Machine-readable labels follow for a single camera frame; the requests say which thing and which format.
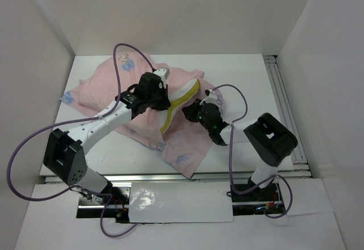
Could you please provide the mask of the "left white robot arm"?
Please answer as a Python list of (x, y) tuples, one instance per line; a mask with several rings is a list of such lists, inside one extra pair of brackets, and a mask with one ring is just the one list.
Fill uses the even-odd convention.
[(116, 128), (130, 122), (148, 108), (167, 110), (169, 70), (146, 72), (138, 84), (116, 97), (93, 120), (68, 131), (55, 129), (48, 138), (43, 164), (68, 186), (79, 186), (100, 204), (112, 198), (113, 186), (86, 163), (87, 153)]

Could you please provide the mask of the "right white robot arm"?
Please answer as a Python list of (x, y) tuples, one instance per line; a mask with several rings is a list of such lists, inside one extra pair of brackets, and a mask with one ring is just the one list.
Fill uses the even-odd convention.
[[(298, 145), (296, 136), (267, 112), (252, 124), (239, 121), (227, 123), (223, 120), (217, 105), (200, 99), (182, 108), (182, 112), (188, 121), (202, 125), (214, 144), (229, 147), (231, 194), (249, 194), (254, 200), (262, 199), (268, 193), (268, 186), (278, 176), (282, 161)], [(233, 180), (233, 145), (238, 143), (250, 143), (260, 158), (248, 180), (249, 187), (246, 190), (238, 190)]]

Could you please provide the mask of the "white pillow yellow trim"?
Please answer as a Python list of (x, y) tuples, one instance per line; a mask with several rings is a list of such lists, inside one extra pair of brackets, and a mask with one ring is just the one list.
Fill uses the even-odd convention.
[(181, 110), (199, 91), (199, 80), (193, 78), (184, 84), (174, 93), (168, 96), (170, 107), (167, 110), (158, 112), (160, 133), (164, 134), (173, 121), (173, 117)]

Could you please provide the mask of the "pink blue printed pillowcase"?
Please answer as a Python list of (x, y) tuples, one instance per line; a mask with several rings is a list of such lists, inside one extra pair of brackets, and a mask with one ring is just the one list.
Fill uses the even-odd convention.
[[(152, 69), (169, 68), (170, 92), (197, 77), (197, 96), (203, 98), (206, 89), (222, 84), (221, 63), (220, 55), (140, 55), (124, 48), (116, 55), (77, 56), (56, 119), (64, 122), (62, 130), (73, 128), (72, 120), (95, 116)], [(181, 111), (161, 134), (158, 112), (148, 109), (101, 139), (86, 155), (88, 167), (105, 176), (180, 173), (190, 178), (202, 171), (202, 163), (209, 172), (217, 171), (217, 152), (224, 147), (215, 145), (206, 129), (187, 121)]]

